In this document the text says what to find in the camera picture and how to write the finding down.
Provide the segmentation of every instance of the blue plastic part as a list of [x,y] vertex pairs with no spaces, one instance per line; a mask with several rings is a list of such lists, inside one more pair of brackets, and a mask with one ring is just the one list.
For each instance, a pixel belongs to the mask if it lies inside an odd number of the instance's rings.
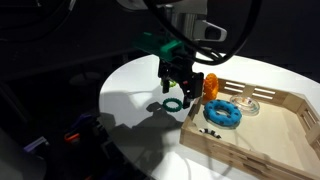
[[[227,112],[227,115],[218,113],[217,111],[219,110]],[[205,105],[204,111],[209,120],[224,127],[237,126],[242,117],[237,106],[228,101],[219,99],[209,101]]]

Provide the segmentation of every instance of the orange plastic part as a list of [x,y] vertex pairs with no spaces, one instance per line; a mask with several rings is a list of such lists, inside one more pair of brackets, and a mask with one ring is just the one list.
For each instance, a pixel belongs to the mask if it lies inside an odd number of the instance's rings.
[[205,100],[215,100],[219,91],[219,81],[215,74],[210,73],[204,80],[203,98]]
[[75,141],[77,139],[80,138],[80,134],[79,133],[76,133],[76,134],[73,134],[73,135],[70,135],[70,134],[65,134],[64,135],[64,141],[67,142],[67,143],[72,143],[72,141]]

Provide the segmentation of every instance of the black cable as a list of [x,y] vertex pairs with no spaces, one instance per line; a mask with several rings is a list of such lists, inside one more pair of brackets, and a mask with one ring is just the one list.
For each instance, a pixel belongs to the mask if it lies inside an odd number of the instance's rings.
[[53,17],[54,15],[56,15],[62,8],[63,6],[65,5],[65,3],[67,2],[68,0],[63,0],[60,5],[50,14],[48,15],[47,17],[45,18],[41,18],[40,20],[37,20],[37,21],[33,21],[33,22],[30,22],[30,23],[26,23],[26,24],[20,24],[20,25],[16,25],[16,26],[9,26],[9,27],[3,27],[3,28],[0,28],[1,31],[5,30],[14,30],[14,29],[20,29],[20,28],[28,28],[28,27],[31,27],[31,26],[34,26],[36,24],[39,24],[41,22],[44,22],[48,19],[50,19],[51,17]]
[[69,6],[69,9],[68,9],[68,13],[67,15],[65,15],[65,17],[62,19],[62,21],[57,25],[55,26],[54,28],[52,28],[50,31],[42,34],[41,36],[38,36],[36,38],[32,38],[32,39],[27,39],[27,40],[8,40],[8,39],[1,39],[0,38],[0,42],[8,42],[8,43],[27,43],[27,42],[33,42],[33,41],[38,41],[38,40],[41,40],[43,39],[44,37],[48,36],[49,34],[55,32],[56,30],[58,30],[61,26],[63,26],[63,24],[67,21],[67,19],[69,18],[72,10],[73,10],[73,6],[74,4],[76,3],[76,0],[70,0],[70,3],[71,2],[74,2],[72,7],[70,8]]
[[231,48],[231,50],[224,57],[222,57],[217,51],[215,51],[213,49],[211,51],[208,51],[206,49],[201,48],[200,46],[196,45],[191,40],[186,38],[178,30],[176,30],[176,28],[173,27],[172,24],[169,21],[167,21],[167,19],[165,17],[163,17],[163,15],[158,11],[153,0],[143,0],[143,1],[144,1],[145,5],[148,7],[148,9],[151,11],[151,13],[157,17],[157,19],[159,20],[161,25],[164,26],[168,31],[170,31],[173,36],[175,36],[176,38],[181,40],[189,48],[191,48],[194,51],[199,52],[200,54],[205,55],[213,60],[213,61],[206,61],[206,60],[194,58],[195,62],[198,62],[201,64],[206,64],[206,65],[222,64],[222,63],[226,62],[227,60],[229,60],[234,54],[236,54],[242,48],[242,46],[245,44],[245,42],[247,40],[247,37],[252,32],[252,29],[256,23],[257,16],[259,14],[260,7],[262,4],[262,0],[252,0],[251,1],[250,12],[249,12],[246,24],[245,24],[245,29],[243,30],[238,41]]
[[158,11],[158,8],[152,2],[153,0],[143,0],[145,5],[148,7],[148,9],[151,11],[151,13],[159,20],[159,22],[164,26],[169,32],[172,33],[176,38],[180,39],[182,42],[184,42],[189,48],[194,49],[195,51],[210,57],[213,60],[219,60],[219,55],[216,54],[213,55],[210,52],[204,50],[200,46],[195,45],[193,42],[191,42],[188,38],[186,38],[183,34],[181,34],[178,30],[176,30],[175,27],[171,25],[171,23]]

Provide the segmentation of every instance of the wooden tray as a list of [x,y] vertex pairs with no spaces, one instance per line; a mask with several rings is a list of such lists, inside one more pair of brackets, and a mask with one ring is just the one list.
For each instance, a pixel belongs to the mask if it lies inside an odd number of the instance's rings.
[[[208,123],[202,98],[193,104],[180,143],[260,179],[320,179],[319,115],[303,95],[219,79],[217,99],[235,94],[256,99],[260,112],[242,116],[236,129]],[[202,134],[210,128],[222,139]]]

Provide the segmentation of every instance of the table surface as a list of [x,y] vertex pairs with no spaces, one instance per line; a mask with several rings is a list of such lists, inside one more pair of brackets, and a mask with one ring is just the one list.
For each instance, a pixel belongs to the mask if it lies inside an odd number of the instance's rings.
[[[100,91],[101,121],[127,159],[155,179],[257,179],[179,144],[180,127],[190,109],[161,109],[164,99],[182,100],[183,93],[175,86],[162,94],[158,65],[153,55],[131,61],[111,74]],[[304,94],[320,112],[320,84],[268,63],[234,56],[219,66],[195,63],[193,71]]]

